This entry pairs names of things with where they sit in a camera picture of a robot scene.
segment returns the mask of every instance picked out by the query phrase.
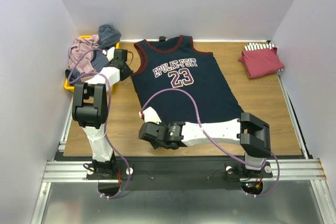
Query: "wooden table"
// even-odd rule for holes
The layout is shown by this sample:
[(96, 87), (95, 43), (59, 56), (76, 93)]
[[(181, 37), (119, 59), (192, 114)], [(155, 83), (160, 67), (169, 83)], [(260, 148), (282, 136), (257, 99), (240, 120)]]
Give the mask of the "wooden table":
[[(237, 60), (246, 43), (195, 43), (199, 51), (211, 51), (220, 66), (233, 94), (245, 112), (266, 121), (271, 129), (271, 148), (277, 155), (300, 155), (301, 150), (288, 113), (276, 74), (259, 79), (247, 78), (245, 67)], [(121, 43), (121, 48), (134, 53), (131, 68), (136, 71), (140, 58), (133, 43)], [(142, 125), (140, 104), (131, 78), (113, 86), (112, 106), (108, 118), (107, 134), (120, 153), (125, 156), (186, 156), (224, 155), (213, 144), (196, 145), (178, 150), (156, 149), (138, 139)], [(235, 155), (243, 155), (240, 146), (221, 144)], [(72, 121), (64, 156), (91, 156), (92, 151), (84, 131)]]

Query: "white wall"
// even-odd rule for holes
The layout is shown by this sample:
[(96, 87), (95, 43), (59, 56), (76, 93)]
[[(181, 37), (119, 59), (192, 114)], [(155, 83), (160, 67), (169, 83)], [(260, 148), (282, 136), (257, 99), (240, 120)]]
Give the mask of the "white wall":
[(61, 0), (0, 0), (0, 223), (30, 223), (57, 149), (76, 28)]
[(193, 35), (271, 39), (293, 0), (63, 0), (81, 34), (115, 24), (122, 39)]
[(308, 149), (321, 158), (336, 202), (336, 0), (295, 0), (274, 43), (286, 68), (282, 79)]

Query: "red folded cloth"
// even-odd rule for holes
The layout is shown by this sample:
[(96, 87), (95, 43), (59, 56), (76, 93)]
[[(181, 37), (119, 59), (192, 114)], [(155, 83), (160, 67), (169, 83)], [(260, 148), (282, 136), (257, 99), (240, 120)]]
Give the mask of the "red folded cloth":
[(238, 60), (247, 68), (250, 79), (259, 78), (285, 67), (276, 55), (277, 51), (277, 47), (242, 51)]

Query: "yellow basket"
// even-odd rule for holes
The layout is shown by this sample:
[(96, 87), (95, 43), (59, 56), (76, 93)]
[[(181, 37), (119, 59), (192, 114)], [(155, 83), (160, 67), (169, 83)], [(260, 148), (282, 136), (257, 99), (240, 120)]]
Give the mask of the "yellow basket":
[[(82, 35), (80, 36), (82, 39), (86, 39), (86, 38), (90, 38), (91, 35)], [(116, 48), (119, 49), (120, 48), (120, 43), (118, 42), (116, 44)], [(66, 90), (70, 90), (71, 92), (73, 92), (75, 90), (75, 87), (74, 86), (71, 86), (69, 83), (68, 83), (68, 78), (65, 78), (65, 82), (64, 82), (64, 88)]]

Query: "jersey armhole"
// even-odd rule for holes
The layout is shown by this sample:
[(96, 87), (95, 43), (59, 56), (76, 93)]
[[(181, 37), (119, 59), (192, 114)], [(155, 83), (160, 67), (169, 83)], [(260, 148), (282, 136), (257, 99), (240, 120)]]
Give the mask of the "jersey armhole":
[(134, 47), (136, 48), (140, 56), (140, 66), (139, 66), (139, 69), (135, 73), (132, 74), (132, 76), (136, 76), (142, 73), (148, 65), (148, 57), (147, 57), (145, 50), (143, 50), (143, 48), (141, 47), (139, 43), (134, 43)]
[(193, 41), (193, 37), (190, 36), (190, 44), (191, 44), (191, 48), (193, 49), (193, 51), (198, 52), (199, 54), (203, 54), (203, 55), (214, 55), (212, 52), (201, 52), (196, 50), (196, 48), (194, 48), (194, 41)]

